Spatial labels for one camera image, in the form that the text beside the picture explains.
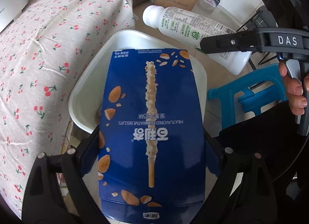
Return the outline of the person's right hand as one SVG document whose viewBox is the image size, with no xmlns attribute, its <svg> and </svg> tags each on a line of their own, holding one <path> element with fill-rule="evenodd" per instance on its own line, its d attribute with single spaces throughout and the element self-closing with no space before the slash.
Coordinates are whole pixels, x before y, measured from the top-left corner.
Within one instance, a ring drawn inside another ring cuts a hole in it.
<svg viewBox="0 0 309 224">
<path fill-rule="evenodd" d="M 285 86 L 291 112 L 296 116 L 303 115 L 305 113 L 304 108 L 307 106 L 307 99 L 303 96 L 303 88 L 308 92 L 308 75 L 304 79 L 304 85 L 301 85 L 297 79 L 288 76 L 287 68 L 282 61 L 279 62 L 279 73 Z"/>
</svg>

